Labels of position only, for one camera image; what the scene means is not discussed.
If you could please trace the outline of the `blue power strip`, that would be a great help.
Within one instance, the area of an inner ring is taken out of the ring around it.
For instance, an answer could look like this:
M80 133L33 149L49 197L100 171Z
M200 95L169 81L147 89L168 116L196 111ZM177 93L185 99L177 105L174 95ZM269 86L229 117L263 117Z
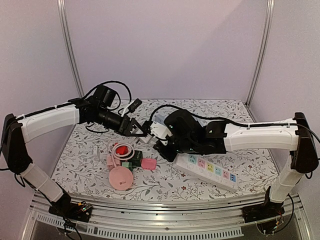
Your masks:
M162 125L165 124L165 123L164 123L165 117L162 116L161 114L155 115L154 119L155 119L155 121L156 121L157 123L160 123L160 124L162 124Z

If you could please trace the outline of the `red cube socket adapter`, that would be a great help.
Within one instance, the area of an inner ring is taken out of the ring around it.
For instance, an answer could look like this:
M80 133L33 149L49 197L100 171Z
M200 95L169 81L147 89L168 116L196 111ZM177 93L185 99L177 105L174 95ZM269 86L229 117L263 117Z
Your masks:
M120 155L120 156L126 155L128 152L129 152L129 150L128 150L128 147L127 147L126 145L119 146L119 147L115 150L115 153L116 153L117 155Z

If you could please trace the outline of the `white colourful power strip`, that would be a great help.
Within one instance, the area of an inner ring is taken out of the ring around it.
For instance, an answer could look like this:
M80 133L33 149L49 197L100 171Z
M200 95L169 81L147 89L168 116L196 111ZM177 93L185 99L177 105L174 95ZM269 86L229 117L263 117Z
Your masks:
M177 169L219 188L228 191L238 189L239 179L235 174L198 155L178 154L173 161L173 165Z

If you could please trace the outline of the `dark green cube socket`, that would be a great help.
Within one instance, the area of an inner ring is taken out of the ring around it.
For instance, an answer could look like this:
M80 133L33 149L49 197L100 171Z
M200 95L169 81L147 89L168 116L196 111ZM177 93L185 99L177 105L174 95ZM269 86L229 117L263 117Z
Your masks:
M130 160L135 167L140 167L142 159L143 159L143 152L140 150L137 150L134 152L134 155Z

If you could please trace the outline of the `green beige socket adapter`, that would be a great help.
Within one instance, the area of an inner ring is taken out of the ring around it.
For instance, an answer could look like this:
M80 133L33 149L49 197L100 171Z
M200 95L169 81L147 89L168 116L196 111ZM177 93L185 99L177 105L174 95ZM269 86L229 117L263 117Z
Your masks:
M121 163L121 166L129 169L131 172L133 171L133 164L131 162L124 161Z

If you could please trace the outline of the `pink plug adapter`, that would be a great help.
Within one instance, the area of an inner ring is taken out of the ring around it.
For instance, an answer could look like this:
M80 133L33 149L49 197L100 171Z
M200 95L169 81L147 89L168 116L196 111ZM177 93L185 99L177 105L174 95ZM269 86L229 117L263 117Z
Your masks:
M141 160L141 167L144 170L153 171L157 167L157 160L154 158L143 158Z

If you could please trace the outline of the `light pink cube socket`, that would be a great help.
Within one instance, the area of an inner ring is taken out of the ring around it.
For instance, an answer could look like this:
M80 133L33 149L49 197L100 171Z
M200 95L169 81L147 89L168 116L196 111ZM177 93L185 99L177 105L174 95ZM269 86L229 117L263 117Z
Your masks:
M107 169L108 169L109 171L111 171L111 170L115 167L111 155L107 155L107 158L106 158L106 167L107 167Z

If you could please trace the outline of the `white plug block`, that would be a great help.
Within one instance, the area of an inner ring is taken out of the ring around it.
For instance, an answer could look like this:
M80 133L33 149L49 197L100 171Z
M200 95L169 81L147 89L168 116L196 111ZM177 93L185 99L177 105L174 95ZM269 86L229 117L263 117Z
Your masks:
M135 134L141 135L143 134L143 131L139 128L134 130ZM150 144L153 140L153 137L150 134L146 134L145 136L138 136L136 138L136 143L143 143L143 144Z

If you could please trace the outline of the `pink round cable reel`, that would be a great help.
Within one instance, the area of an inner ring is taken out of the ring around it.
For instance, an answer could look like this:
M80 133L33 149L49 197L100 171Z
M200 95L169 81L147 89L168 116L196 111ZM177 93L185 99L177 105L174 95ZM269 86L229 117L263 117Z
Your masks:
M132 186L134 176L128 168L117 166L110 171L108 180L115 190L125 191Z

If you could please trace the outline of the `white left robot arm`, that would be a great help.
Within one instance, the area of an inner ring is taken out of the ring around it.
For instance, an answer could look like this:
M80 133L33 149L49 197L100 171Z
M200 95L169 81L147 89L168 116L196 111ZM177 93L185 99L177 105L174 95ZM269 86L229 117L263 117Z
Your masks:
M111 108L118 92L107 84L107 81L100 83L85 96L66 103L21 116L8 114L4 119L0 152L7 164L6 170L43 194L63 217L70 217L75 211L71 197L33 163L26 144L55 130L83 123L96 123L125 137L145 137L147 132L134 118L118 115ZM142 130L141 133L134 133L134 127Z

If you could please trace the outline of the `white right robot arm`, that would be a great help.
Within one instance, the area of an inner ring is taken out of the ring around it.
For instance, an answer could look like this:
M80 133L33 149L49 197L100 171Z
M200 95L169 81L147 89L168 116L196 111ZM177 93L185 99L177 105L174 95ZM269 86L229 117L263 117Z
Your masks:
M179 154L204 156L251 149L289 151L285 167L258 208L262 218L274 214L303 175L319 166L315 146L318 137L301 112L295 113L294 118L253 124L212 117L202 126L189 111L179 109L163 124L151 121L148 131L157 138L154 149L169 162Z

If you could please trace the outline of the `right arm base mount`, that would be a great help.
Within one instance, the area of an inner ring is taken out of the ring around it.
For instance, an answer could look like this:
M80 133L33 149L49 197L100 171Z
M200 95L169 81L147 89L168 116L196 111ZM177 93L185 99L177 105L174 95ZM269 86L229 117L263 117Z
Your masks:
M283 204L272 202L270 199L271 187L269 186L265 192L264 202L260 204L245 206L241 208L242 217L245 223L251 223L268 218L273 218L285 213Z

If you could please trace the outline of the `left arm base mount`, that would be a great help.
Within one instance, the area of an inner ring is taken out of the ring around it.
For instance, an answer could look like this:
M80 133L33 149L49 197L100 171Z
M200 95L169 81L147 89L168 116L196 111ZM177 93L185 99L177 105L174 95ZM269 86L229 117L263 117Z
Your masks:
M88 223L91 218L93 205L86 201L74 203L71 200L71 196L62 189L62 196L57 201L50 202L51 206L48 212L69 220Z

